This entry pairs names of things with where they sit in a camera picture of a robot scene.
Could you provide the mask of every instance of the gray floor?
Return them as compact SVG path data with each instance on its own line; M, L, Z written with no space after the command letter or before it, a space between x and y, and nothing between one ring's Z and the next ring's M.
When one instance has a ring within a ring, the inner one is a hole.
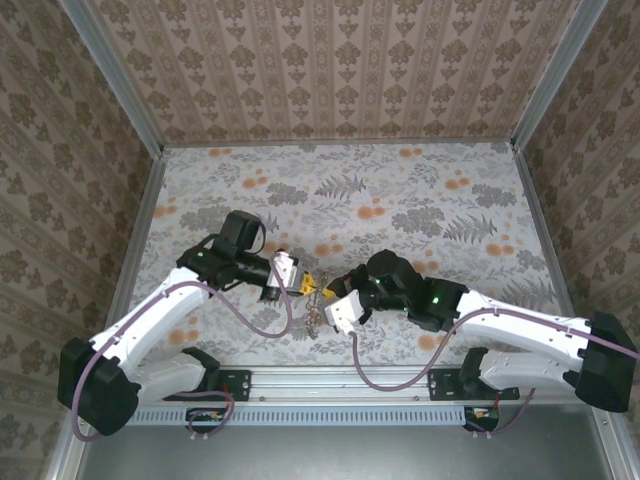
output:
M78 478L180 480L609 479L584 407L532 407L490 440L461 427L235 427L208 441L131 427L91 444Z

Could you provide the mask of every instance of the yellow object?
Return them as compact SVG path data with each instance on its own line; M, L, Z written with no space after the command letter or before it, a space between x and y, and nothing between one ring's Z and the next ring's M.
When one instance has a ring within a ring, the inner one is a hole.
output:
M316 291L316 282L311 276L310 273L304 272L304 276L302 277L302 285L300 285L300 293L302 295L309 295Z
M333 290L329 290L327 287L322 289L322 296L327 300L331 300L336 296L336 293Z

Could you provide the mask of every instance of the wall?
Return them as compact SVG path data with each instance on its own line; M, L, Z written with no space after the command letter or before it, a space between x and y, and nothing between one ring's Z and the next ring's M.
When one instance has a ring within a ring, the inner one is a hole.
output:
M55 1L0 2L0 478L37 478L58 355L99 330L150 167Z
M173 145L511 135L579 0L91 0Z
M640 345L639 2L609 2L525 157L576 310Z

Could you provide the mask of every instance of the floral tablecloth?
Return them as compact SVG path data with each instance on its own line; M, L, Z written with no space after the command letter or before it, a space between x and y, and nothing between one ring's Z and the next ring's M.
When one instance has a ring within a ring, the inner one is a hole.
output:
M533 220L507 143L362 144L169 149L168 166L132 305L176 259L234 209L260 216L264 254L285 248L325 285L389 248L424 275L529 308L559 313ZM283 305L259 289L228 293L258 327L280 330ZM227 365L348 365L350 340L322 323L321 296L294 300L290 335L251 333L215 300L194 311L150 353L196 345ZM374 313L360 330L365 364L428 361L442 334L403 314ZM486 339L458 336L442 357L459 363Z

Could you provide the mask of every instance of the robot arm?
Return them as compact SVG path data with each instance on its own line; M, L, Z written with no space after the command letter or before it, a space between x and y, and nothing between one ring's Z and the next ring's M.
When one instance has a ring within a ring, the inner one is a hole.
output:
M264 239L265 228L258 217L239 211L230 213L220 233L187 250L169 276L128 315L88 342L78 338L69 341L60 356L59 401L72 407L82 372L96 352L103 349L80 393L78 408L79 415L103 435L124 426L138 405L205 384L209 386L205 390L213 390L220 365L196 348L144 367L140 362L176 323L204 304L209 293L198 284L227 291L248 283L262 287L260 300L275 301L280 296L277 274L288 295L315 290L313 278L286 252L276 252L274 272L269 260L247 251L260 229ZM173 291L185 282L191 284ZM134 317L137 320L114 341L116 333Z
M465 315L482 309L487 313L456 325L456 333L485 336L532 353L471 349L460 371L466 391L562 385L575 389L592 406L613 412L628 408L635 360L571 333L590 334L636 351L612 315L596 313L587 320L509 305L459 283L422 278L406 259L389 250L331 282L323 295L330 301L324 309L327 322L347 334L364 324L373 310L404 311L409 321L438 332L449 331Z

